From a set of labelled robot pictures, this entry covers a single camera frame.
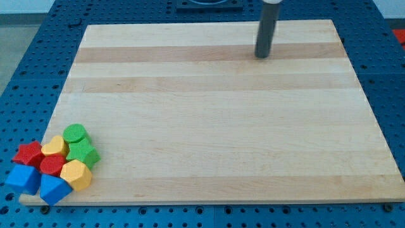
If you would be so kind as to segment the dark robot base mount plate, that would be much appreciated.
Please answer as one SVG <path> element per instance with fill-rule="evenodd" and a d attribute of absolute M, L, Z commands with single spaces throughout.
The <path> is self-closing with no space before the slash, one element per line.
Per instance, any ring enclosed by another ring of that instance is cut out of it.
<path fill-rule="evenodd" d="M 177 11 L 242 10 L 244 0 L 174 0 Z"/>

